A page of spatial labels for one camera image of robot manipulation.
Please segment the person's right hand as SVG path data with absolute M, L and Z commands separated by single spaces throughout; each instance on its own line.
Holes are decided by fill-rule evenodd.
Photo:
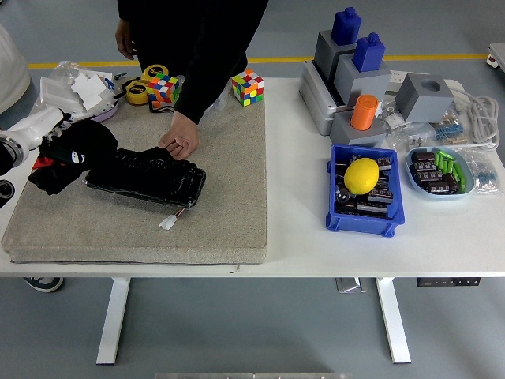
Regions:
M 130 24 L 128 21 L 119 20 L 115 31 L 117 49 L 126 59 L 132 61 L 137 55 L 135 43 L 132 40 Z

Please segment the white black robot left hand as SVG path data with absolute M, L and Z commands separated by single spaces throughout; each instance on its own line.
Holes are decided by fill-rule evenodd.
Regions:
M 2 134 L 1 140 L 12 148 L 27 152 L 39 147 L 43 136 L 48 134 L 55 126 L 68 121 L 70 118 L 70 113 L 50 106 L 45 110 L 37 111 L 21 119 Z

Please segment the person's left hand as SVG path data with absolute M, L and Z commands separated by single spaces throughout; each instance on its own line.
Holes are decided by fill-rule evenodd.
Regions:
M 158 147 L 167 150 L 175 160 L 183 160 L 187 159 L 198 145 L 197 124 L 175 111 L 170 128 L 160 137 Z

